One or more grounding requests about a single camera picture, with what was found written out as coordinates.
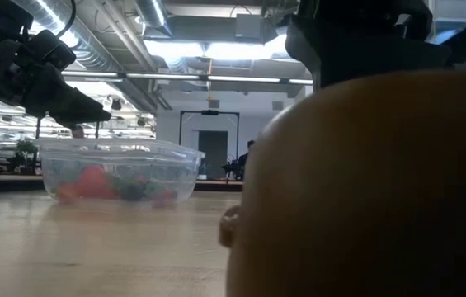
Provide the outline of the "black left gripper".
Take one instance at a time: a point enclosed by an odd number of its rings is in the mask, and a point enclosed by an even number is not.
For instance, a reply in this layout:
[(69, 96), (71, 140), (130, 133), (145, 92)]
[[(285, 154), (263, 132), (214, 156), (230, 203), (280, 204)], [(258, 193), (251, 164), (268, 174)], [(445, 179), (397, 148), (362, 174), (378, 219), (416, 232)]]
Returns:
[(21, 106), (33, 116), (48, 113), (65, 128), (82, 127), (69, 121), (107, 121), (101, 103), (70, 87), (60, 71), (13, 40), (0, 42), (0, 101)]

